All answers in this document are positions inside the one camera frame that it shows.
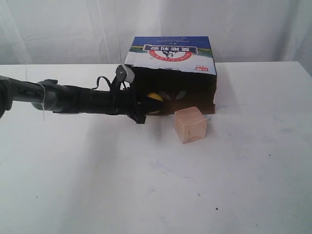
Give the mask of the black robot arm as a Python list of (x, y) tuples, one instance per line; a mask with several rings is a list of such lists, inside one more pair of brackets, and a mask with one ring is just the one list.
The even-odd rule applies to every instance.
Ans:
[(41, 111), (57, 114), (125, 115), (137, 124), (145, 123), (146, 116), (163, 108), (157, 94), (143, 96), (134, 87), (124, 87), (124, 81), (105, 79), (109, 89), (83, 88), (59, 85), (57, 80), (46, 79), (38, 83), (2, 76), (0, 78), (0, 113), (11, 110), (14, 101), (29, 102)]

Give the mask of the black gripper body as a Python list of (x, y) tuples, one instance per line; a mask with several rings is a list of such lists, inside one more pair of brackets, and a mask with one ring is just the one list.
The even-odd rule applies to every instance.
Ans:
[(111, 89), (111, 115), (141, 116), (138, 92), (133, 87)]

